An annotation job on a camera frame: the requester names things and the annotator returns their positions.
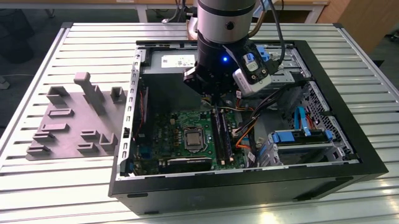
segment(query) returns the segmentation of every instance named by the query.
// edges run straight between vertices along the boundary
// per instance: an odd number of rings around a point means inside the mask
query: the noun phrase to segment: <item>green circuit board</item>
[[[225,112],[225,120],[228,129],[236,128],[235,115]],[[201,130],[203,133],[203,150],[192,153],[185,149],[184,130]],[[181,111],[168,114],[154,114],[152,147],[145,149],[148,155],[140,160],[142,174],[158,174],[158,160],[165,158],[183,158],[193,156],[204,156],[212,159],[212,170],[243,168],[244,156],[241,150],[233,148],[233,162],[225,165],[217,163],[217,152],[215,149],[213,132],[209,111]]]

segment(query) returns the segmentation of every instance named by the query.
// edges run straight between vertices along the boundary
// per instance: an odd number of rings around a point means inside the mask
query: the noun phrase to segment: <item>sticker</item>
[[[237,96],[239,99],[241,99],[241,97],[243,97],[241,96],[241,91],[236,91],[236,96]]]
[[[255,156],[253,156],[253,154],[252,154],[251,152],[248,152],[248,159],[249,159],[252,162],[255,162]]]
[[[257,63],[253,61],[249,64],[247,64],[247,68],[249,71],[255,71],[259,67],[257,67]]]
[[[193,67],[195,55],[164,55],[161,56],[162,68]]]

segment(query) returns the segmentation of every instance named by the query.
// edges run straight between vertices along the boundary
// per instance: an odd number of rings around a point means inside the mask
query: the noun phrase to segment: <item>motherboard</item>
[[[137,146],[136,173],[243,168],[244,155],[240,148],[235,149],[231,138],[236,126],[235,114],[227,110],[154,114],[152,143]]]

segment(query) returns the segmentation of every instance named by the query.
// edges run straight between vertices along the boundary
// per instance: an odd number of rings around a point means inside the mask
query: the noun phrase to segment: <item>power supply label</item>
[[[193,67],[195,55],[164,55],[161,56],[162,68]]]

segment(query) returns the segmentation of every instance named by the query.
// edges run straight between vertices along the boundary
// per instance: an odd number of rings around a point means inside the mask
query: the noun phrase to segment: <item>slotted aluminum surface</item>
[[[106,196],[112,157],[26,161],[25,150],[45,112],[49,87],[80,91],[73,73],[88,71],[102,91],[113,86],[128,89],[134,41],[187,39],[185,25],[76,23],[60,30],[0,140],[0,222],[397,223],[396,90],[343,29],[329,24],[284,24],[283,34],[285,39],[308,41],[389,173],[317,201],[137,217]],[[273,24],[264,25],[253,39],[277,39]]]

